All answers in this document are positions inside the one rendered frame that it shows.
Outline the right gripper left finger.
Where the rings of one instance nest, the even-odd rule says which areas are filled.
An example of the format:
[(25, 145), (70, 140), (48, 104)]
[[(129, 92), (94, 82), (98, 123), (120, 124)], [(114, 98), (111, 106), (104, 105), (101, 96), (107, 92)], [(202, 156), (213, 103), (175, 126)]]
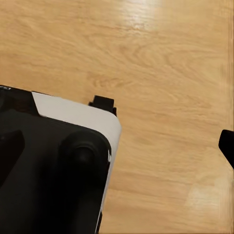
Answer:
[(25, 140), (22, 130), (0, 135), (0, 188), (24, 149)]

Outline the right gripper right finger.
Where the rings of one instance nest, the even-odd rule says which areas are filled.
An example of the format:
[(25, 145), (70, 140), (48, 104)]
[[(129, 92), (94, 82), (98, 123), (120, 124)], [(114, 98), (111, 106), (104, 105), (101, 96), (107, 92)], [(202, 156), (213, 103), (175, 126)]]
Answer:
[(234, 168), (234, 132), (223, 130), (220, 135), (218, 147)]

